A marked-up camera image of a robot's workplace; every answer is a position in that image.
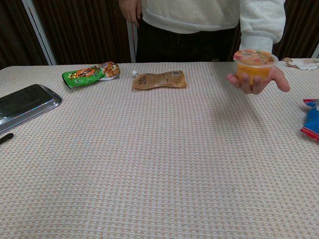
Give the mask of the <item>person's right hand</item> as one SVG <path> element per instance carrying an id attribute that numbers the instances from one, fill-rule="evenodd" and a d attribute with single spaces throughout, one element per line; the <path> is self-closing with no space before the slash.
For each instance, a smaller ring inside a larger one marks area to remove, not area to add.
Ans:
<path id="1" fill-rule="evenodd" d="M 139 28 L 139 20 L 142 16 L 142 1 L 119 0 L 119 7 L 125 20 Z"/>

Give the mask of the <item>person's left hand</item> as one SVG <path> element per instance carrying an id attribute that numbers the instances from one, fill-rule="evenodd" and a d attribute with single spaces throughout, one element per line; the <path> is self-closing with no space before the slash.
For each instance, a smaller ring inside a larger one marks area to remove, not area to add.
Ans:
<path id="1" fill-rule="evenodd" d="M 231 83 L 235 88 L 240 89 L 245 94 L 260 94 L 267 85 L 274 81 L 279 90 L 282 92 L 289 92 L 290 85 L 286 79 L 282 70 L 277 66 L 274 66 L 270 69 L 268 76 L 263 80 L 260 76 L 253 78 L 253 84 L 250 84 L 250 79 L 247 74 L 242 75 L 242 80 L 239 80 L 236 75 L 228 74 L 226 79 Z"/>

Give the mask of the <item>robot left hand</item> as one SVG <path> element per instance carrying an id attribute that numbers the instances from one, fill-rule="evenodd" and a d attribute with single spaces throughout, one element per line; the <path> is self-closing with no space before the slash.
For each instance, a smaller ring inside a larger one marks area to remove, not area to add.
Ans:
<path id="1" fill-rule="evenodd" d="M 0 144 L 3 144 L 3 143 L 5 143 L 6 141 L 12 139 L 13 136 L 14 136 L 13 133 L 8 133 L 8 134 L 6 134 L 6 135 L 3 136 L 2 138 L 0 138 Z"/>

